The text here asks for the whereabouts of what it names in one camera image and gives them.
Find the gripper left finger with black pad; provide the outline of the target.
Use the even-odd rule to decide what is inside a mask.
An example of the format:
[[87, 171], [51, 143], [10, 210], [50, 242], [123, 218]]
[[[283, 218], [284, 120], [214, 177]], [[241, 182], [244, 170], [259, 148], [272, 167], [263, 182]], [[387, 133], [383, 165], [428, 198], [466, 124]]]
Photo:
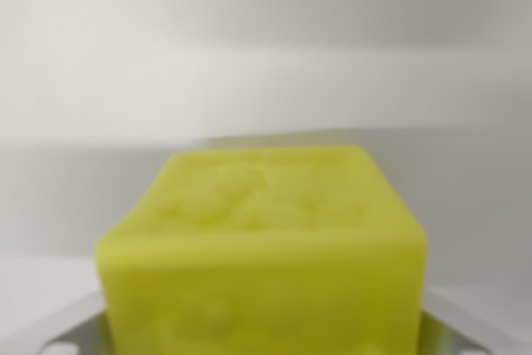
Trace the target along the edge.
[[38, 354], [113, 354], [113, 343], [101, 291], [44, 319]]

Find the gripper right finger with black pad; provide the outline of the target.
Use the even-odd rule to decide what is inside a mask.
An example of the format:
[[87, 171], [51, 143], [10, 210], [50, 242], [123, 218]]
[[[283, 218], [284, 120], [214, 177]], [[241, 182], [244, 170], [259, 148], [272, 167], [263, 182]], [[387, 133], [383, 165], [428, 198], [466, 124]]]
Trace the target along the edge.
[[466, 311], [434, 288], [427, 288], [417, 346], [418, 354], [492, 354], [485, 330]]

